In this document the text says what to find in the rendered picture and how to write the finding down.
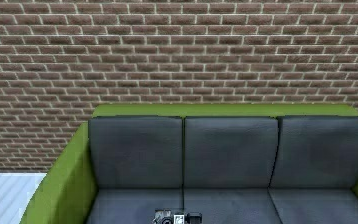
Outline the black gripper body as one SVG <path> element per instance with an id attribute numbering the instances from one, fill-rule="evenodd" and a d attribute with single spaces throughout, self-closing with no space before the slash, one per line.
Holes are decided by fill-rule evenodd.
<path id="1" fill-rule="evenodd" d="M 174 224 L 173 218 L 171 210 L 156 210 L 152 224 Z"/>

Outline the green sofa with grey cushions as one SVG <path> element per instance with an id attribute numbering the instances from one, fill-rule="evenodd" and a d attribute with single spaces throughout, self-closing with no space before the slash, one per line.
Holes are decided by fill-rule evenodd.
<path id="1" fill-rule="evenodd" d="M 20 224 L 358 224 L 347 105 L 107 104 L 82 123 Z"/>

